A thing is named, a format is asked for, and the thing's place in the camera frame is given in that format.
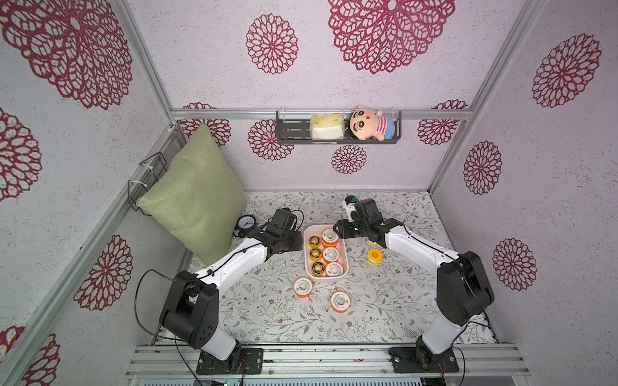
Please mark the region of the orange white tape roll bottom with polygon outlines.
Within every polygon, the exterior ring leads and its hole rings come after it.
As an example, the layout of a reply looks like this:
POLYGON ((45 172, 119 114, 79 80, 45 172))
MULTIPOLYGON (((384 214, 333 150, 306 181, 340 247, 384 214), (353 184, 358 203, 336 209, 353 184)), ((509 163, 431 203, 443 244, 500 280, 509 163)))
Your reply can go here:
POLYGON ((344 291, 336 291, 330 298, 331 308, 337 313, 346 313, 352 305, 352 299, 344 291))

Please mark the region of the yellow black tape roll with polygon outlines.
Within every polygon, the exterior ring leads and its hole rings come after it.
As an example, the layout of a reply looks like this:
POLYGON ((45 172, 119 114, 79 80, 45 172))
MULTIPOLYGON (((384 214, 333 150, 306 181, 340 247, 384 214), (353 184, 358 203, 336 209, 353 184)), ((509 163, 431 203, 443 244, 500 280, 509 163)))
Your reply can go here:
POLYGON ((322 262, 315 262, 312 265, 311 272, 314 277, 323 277, 325 275, 326 265, 322 262))
POLYGON ((322 250, 311 249, 309 252, 309 258, 312 262, 320 262, 322 260, 322 250))
POLYGON ((307 244, 310 249, 319 249, 322 245, 321 238, 319 236, 310 236, 307 244))

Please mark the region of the plush doll striped shirt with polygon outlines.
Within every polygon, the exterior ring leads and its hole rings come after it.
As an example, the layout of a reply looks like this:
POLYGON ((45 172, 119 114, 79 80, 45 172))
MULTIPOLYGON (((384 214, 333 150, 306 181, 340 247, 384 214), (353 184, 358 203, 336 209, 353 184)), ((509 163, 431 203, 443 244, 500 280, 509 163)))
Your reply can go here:
POLYGON ((373 111, 359 106, 350 118, 349 130, 355 139, 366 141, 373 138, 383 142, 394 138, 395 122, 384 117, 381 110, 373 111))

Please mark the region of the green square pillow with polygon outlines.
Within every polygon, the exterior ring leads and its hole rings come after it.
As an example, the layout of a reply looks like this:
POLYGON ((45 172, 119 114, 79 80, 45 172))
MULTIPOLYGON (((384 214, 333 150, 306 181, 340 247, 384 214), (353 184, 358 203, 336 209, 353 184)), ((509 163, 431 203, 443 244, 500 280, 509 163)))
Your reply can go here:
POLYGON ((227 254, 246 193, 201 125, 137 205, 209 266, 227 254))

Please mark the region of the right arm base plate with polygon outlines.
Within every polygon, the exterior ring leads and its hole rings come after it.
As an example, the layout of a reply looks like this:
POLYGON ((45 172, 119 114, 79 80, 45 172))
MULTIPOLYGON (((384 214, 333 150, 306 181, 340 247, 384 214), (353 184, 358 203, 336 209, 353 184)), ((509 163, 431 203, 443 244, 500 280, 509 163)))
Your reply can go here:
POLYGON ((388 354, 397 374, 446 374, 460 371, 452 347, 442 354, 434 354, 426 347, 391 347, 388 354))

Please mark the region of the yellow tape roll right middle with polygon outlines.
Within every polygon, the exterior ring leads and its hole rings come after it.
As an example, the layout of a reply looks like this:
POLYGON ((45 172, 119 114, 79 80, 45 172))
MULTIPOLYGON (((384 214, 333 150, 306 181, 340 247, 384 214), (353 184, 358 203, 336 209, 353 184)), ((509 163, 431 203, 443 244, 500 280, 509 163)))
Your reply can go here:
POLYGON ((370 249, 368 251, 367 260, 373 265, 378 265, 383 260, 383 253, 379 249, 370 249))

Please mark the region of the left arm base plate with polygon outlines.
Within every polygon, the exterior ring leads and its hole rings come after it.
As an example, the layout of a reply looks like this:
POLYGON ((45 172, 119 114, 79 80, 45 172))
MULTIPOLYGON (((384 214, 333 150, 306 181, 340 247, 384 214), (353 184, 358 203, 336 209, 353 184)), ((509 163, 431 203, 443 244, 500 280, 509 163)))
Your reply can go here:
POLYGON ((214 375, 259 375, 264 363, 264 350, 261 348, 240 347, 235 349, 227 360, 202 351, 198 360, 196 374, 214 375))

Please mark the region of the aluminium front rail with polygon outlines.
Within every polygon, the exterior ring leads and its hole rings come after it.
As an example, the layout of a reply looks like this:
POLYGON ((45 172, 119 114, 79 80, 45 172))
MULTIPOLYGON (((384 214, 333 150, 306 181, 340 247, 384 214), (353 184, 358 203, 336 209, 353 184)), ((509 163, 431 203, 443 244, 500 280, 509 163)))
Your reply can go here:
POLYGON ((210 380, 244 378, 384 378, 413 376, 448 381, 481 376, 526 377, 530 371, 514 344, 460 344, 441 365, 425 372, 413 363, 412 344, 247 344, 241 361, 226 373, 184 345, 135 349, 125 380, 210 380))

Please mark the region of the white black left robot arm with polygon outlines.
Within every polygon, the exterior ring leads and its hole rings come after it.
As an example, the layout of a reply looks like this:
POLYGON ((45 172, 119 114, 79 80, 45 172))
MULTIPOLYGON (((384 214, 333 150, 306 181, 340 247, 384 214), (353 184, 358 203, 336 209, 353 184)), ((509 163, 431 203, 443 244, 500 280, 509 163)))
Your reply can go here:
POLYGON ((220 299, 237 281, 274 255, 303 249, 298 212, 279 208, 231 252, 196 273, 182 271, 172 281, 159 323, 189 347, 220 362, 230 361, 241 344, 219 325, 220 299))

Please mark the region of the black wall shelf basket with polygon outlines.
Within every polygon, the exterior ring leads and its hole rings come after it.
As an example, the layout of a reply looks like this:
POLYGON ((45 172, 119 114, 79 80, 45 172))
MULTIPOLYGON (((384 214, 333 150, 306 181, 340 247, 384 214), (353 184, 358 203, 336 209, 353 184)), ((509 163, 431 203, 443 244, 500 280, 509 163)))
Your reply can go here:
POLYGON ((402 113, 391 109, 383 115, 394 126, 393 134, 383 141, 375 138, 359 140, 349 129, 351 114, 343 110, 341 113, 326 113, 334 117, 318 118, 315 125, 315 115, 310 113, 302 116, 276 111, 276 136, 281 145, 394 145, 402 136, 402 113))

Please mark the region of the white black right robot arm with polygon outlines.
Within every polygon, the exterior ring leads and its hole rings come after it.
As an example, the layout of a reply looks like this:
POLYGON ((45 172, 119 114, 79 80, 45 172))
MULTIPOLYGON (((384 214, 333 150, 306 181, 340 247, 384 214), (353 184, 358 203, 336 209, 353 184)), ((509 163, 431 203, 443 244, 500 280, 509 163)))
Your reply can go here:
POLYGON ((373 199, 347 196, 343 208, 347 218, 334 225, 339 238, 367 238, 434 275, 439 311, 417 340, 418 361, 427 363, 451 350, 470 320, 495 301, 481 258, 471 251, 444 249, 415 235, 402 221, 385 218, 373 199))

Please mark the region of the black pressure gauge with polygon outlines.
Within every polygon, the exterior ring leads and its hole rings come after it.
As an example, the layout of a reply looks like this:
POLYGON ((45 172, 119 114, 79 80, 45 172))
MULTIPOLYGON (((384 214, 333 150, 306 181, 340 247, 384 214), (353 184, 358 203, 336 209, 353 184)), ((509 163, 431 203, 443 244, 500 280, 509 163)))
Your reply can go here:
POLYGON ((258 222, 253 215, 244 215, 238 219, 233 235, 238 238, 245 238, 257 227, 258 222))

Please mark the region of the white plastic storage box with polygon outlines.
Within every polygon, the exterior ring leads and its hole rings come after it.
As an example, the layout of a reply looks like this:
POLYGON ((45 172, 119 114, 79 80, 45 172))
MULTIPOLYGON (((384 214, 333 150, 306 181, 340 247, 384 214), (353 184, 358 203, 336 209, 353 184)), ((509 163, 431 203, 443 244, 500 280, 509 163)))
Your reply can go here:
POLYGON ((337 281, 349 272, 345 242, 332 225, 310 225, 303 232, 304 265, 314 281, 337 281))

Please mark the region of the orange white tape roll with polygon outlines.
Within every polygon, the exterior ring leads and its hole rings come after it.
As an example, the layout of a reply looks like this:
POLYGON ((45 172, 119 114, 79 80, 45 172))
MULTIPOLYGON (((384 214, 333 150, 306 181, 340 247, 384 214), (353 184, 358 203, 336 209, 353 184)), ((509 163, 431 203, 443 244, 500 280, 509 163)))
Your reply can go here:
POLYGON ((339 236, 332 228, 327 228, 322 233, 321 242, 325 248, 336 248, 339 240, 339 236))
POLYGON ((305 299, 312 294, 314 285, 310 278, 297 278, 293 285, 293 291, 298 298, 305 299))
POLYGON ((330 298, 331 308, 337 313, 346 313, 352 305, 352 299, 344 291, 336 291, 330 298))
POLYGON ((345 269, 338 262, 330 262, 326 265, 325 274, 327 278, 340 278, 345 274, 345 269))
POLYGON ((323 250, 322 257, 328 264, 331 264, 333 262, 339 261, 339 259, 341 258, 341 253, 339 252, 338 248, 328 247, 323 250))

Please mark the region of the yellow green sponge pack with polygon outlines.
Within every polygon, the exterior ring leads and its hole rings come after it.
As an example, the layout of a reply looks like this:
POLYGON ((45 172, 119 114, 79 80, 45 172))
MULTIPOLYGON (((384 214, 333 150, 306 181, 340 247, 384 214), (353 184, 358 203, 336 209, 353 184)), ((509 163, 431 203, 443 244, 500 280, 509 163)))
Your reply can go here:
POLYGON ((315 114, 310 120, 310 136, 313 140, 341 140, 345 127, 342 114, 315 114))

